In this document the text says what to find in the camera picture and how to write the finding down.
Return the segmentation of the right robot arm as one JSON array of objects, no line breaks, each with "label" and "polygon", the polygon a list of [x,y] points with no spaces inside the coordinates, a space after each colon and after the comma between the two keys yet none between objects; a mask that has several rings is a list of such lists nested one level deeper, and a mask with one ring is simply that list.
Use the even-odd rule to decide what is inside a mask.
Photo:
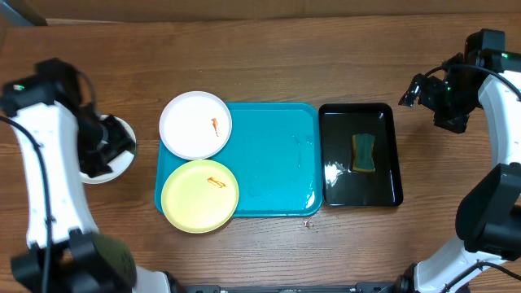
[{"label": "right robot arm", "polygon": [[468,292],[487,269],[520,257],[520,55],[505,49],[506,35],[483,28],[465,50],[438,69],[416,75],[399,103],[423,105],[434,124],[464,133],[470,113],[484,110],[492,151],[491,171],[459,204],[456,234],[430,258],[412,264],[387,292]]}]

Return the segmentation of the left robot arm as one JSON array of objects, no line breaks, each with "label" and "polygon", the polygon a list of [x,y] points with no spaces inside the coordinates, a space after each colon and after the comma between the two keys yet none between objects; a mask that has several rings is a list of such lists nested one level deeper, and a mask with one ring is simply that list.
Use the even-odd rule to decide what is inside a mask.
[{"label": "left robot arm", "polygon": [[48,59],[6,83],[1,119],[19,142],[28,189],[28,251],[11,258],[14,279],[32,292],[164,292],[182,285],[170,273],[137,265],[121,241],[100,234],[85,184],[119,177],[134,161],[128,123],[83,103],[86,77]]}]

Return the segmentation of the green yellow sponge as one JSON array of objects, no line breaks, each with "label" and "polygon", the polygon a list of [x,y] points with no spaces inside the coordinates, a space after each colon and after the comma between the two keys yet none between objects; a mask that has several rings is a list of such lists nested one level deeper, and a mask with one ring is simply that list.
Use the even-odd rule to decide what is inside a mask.
[{"label": "green yellow sponge", "polygon": [[352,136],[352,170],[357,173],[373,173],[375,171],[373,149],[374,135],[358,133]]}]

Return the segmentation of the yellow plate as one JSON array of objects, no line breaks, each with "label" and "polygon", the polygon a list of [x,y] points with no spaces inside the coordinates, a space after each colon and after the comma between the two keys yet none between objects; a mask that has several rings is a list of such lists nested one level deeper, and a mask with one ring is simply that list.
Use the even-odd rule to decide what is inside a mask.
[{"label": "yellow plate", "polygon": [[223,226],[239,203],[234,174],[213,160],[192,160],[175,169],[163,185],[160,204],[175,228],[204,234]]}]

